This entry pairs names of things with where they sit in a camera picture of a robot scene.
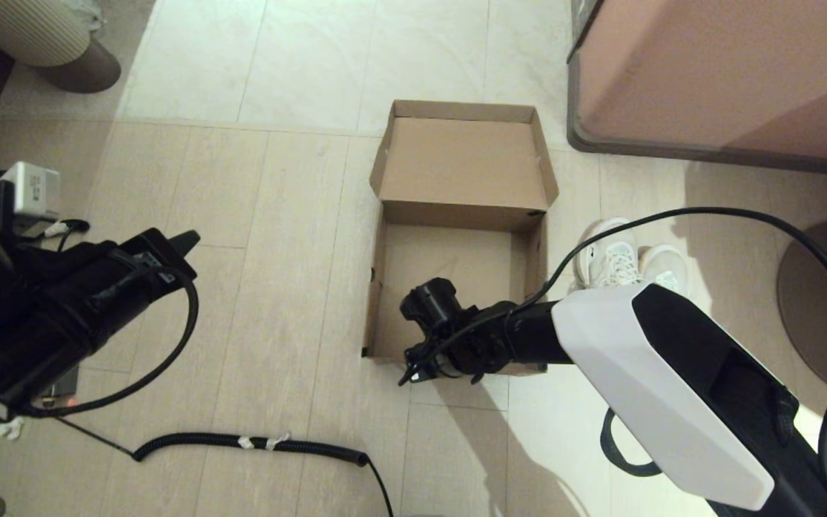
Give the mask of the brown cardboard shoe box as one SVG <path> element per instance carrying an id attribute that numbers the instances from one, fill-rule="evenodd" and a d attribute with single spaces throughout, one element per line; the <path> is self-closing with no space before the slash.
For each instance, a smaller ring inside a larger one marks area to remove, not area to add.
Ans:
<path id="1" fill-rule="evenodd" d="M 524 302 L 548 278 L 559 196 L 534 107 L 398 99 L 370 174 L 378 199 L 362 355 L 400 363 L 424 335 L 405 295 L 449 279 L 463 307 Z"/>

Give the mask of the pink cabinet with dark plinth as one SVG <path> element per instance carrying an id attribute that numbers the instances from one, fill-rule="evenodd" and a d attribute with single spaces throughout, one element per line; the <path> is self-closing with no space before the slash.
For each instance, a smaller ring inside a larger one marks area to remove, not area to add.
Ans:
<path id="1" fill-rule="evenodd" d="M 827 0 L 571 0 L 569 144 L 827 174 Z"/>

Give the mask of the ribbed beige cylinder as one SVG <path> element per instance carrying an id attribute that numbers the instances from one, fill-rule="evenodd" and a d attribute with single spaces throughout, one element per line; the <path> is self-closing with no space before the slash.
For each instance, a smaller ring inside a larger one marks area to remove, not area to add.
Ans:
<path id="1" fill-rule="evenodd" d="M 0 0 L 0 49 L 17 62 L 66 65 L 91 42 L 88 28 L 60 0 Z"/>

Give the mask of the white crumpled plastic bag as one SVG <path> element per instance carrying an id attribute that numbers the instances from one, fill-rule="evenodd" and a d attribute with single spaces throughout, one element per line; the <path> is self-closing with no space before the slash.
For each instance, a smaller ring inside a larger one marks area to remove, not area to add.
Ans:
<path id="1" fill-rule="evenodd" d="M 62 0 L 82 25 L 92 34 L 106 26 L 106 16 L 99 0 Z"/>

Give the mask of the white lace-up sneaker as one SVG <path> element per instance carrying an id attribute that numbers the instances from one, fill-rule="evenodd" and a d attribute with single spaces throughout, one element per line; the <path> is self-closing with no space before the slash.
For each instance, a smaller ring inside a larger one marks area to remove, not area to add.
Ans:
<path id="1" fill-rule="evenodd" d="M 675 246 L 659 244 L 641 248 L 639 265 L 644 281 L 663 286 L 682 297 L 688 297 L 686 258 Z"/>
<path id="2" fill-rule="evenodd" d="M 633 232 L 626 230 L 585 246 L 574 259 L 580 289 L 603 289 L 643 281 Z"/>

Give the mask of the dark power supply box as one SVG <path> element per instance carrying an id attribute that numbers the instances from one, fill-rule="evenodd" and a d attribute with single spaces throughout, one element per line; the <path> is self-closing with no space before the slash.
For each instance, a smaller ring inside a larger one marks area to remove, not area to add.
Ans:
<path id="1" fill-rule="evenodd" d="M 78 392 L 79 373 L 80 367 L 78 365 L 72 367 L 71 370 L 63 374 L 62 377 L 42 392 L 40 402 L 44 406 L 51 406 L 57 401 L 75 396 Z"/>

